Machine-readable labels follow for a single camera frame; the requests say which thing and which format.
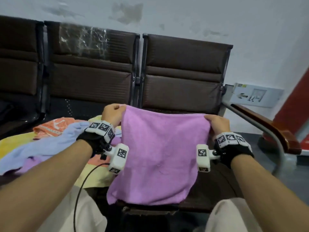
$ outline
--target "hand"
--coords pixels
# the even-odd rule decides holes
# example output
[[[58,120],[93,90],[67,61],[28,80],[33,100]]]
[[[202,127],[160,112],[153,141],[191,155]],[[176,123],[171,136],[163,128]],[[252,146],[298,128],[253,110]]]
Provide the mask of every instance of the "hand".
[[[230,121],[228,119],[216,115],[205,115],[204,117],[211,123],[211,128],[214,131],[213,139],[220,133],[230,132]]]
[[[111,123],[115,128],[120,124],[127,106],[125,104],[110,104],[104,108],[101,120]]]

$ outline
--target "brown chair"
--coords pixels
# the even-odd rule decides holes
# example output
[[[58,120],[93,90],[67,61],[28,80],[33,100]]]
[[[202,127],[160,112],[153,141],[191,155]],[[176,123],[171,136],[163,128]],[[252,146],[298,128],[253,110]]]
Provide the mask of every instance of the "brown chair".
[[[280,150],[274,174],[296,164],[301,149],[295,137],[272,121],[241,105],[230,104],[233,86],[223,86],[232,45],[161,35],[143,35],[144,47],[138,107],[162,113],[207,113],[223,115],[232,110],[254,126],[269,133]],[[145,211],[193,211],[209,213],[222,199],[242,197],[233,172],[212,163],[209,173],[198,173],[187,198],[176,205],[143,206],[122,201],[130,213]]]
[[[44,121],[87,120],[105,105],[131,105],[139,34],[68,23],[45,22],[49,65]]]
[[[0,16],[0,139],[40,119],[43,22]]]

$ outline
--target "plastic wrap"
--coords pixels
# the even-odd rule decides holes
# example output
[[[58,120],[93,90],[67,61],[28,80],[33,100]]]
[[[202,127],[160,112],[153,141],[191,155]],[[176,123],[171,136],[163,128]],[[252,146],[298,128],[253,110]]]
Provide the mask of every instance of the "plastic wrap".
[[[109,60],[107,29],[60,23],[59,44],[64,54]]]

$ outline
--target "light blue towel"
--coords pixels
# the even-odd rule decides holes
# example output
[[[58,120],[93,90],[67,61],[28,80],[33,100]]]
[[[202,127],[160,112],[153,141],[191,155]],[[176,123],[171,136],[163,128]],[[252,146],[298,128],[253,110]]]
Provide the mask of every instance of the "light blue towel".
[[[62,135],[58,137],[42,138],[14,149],[0,160],[0,175],[22,167],[29,157],[41,156],[44,161],[58,154],[73,144],[88,126],[89,122],[87,121],[73,123],[68,125]]]

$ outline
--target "orange patterned cloth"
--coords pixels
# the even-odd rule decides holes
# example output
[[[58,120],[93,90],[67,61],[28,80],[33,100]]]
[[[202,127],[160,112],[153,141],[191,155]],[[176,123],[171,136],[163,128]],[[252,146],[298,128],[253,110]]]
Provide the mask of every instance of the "orange patterned cloth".
[[[33,131],[36,134],[33,139],[38,140],[50,136],[57,137],[62,134],[62,132],[68,127],[68,125],[81,121],[84,120],[75,120],[74,118],[69,117],[61,117],[55,120],[48,121],[33,128]]]

